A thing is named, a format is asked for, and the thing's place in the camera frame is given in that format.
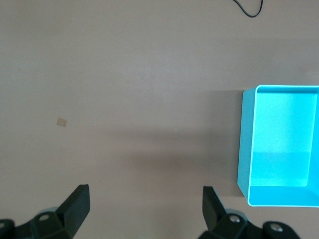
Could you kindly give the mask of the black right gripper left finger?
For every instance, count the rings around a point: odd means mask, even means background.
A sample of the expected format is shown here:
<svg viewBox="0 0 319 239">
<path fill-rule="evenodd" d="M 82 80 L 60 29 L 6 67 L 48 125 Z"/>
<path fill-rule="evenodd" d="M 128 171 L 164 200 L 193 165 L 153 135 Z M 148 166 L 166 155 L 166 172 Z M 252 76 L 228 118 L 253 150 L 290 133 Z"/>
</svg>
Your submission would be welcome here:
<svg viewBox="0 0 319 239">
<path fill-rule="evenodd" d="M 89 185 L 79 185 L 59 206 L 40 211 L 28 222 L 16 226 L 1 219 L 2 239 L 72 239 L 90 212 Z"/>
</svg>

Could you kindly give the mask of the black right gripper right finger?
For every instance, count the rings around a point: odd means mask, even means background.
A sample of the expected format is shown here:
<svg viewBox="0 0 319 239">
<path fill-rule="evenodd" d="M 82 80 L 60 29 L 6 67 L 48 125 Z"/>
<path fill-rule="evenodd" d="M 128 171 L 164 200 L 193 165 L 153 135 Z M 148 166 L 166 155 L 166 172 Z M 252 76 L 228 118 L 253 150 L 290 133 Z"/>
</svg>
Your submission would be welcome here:
<svg viewBox="0 0 319 239">
<path fill-rule="evenodd" d="M 215 190 L 204 186 L 202 212 L 207 230 L 201 239 L 297 239 L 298 234 L 282 222 L 267 221 L 260 228 L 238 210 L 226 209 Z"/>
</svg>

